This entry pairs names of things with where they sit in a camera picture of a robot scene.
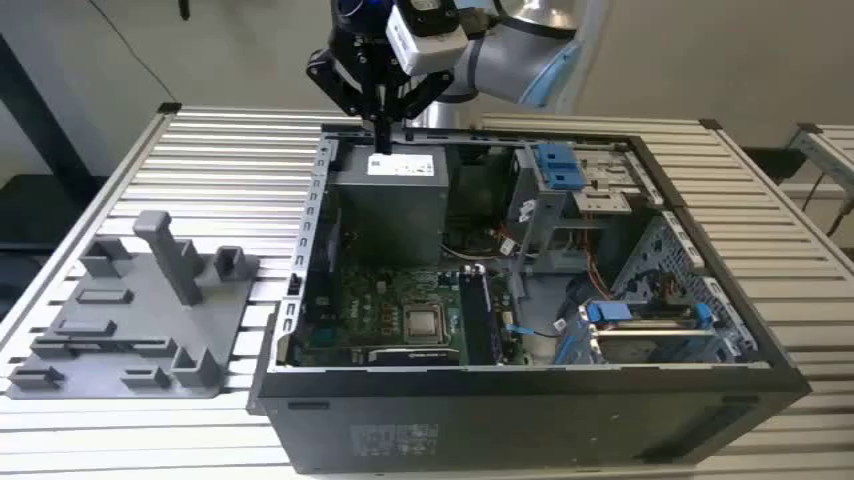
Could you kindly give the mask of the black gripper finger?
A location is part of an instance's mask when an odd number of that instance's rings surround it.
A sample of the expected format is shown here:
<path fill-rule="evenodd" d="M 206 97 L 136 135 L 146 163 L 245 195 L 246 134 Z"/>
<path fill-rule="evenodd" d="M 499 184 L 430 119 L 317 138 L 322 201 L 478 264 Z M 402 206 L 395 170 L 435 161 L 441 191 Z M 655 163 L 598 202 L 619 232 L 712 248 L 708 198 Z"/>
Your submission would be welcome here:
<path fill-rule="evenodd" d="M 421 82 L 409 88 L 413 78 L 403 72 L 393 72 L 386 79 L 383 99 L 383 152 L 391 152 L 393 126 L 403 120 L 414 119 L 438 99 L 454 82 L 451 71 L 427 74 Z"/>
<path fill-rule="evenodd" d="M 383 126 L 377 121 L 377 96 L 358 90 L 345 79 L 337 68 L 337 60 L 329 49 L 313 52 L 306 66 L 306 74 L 343 113 L 359 116 L 374 127 L 375 152 L 383 152 Z"/>

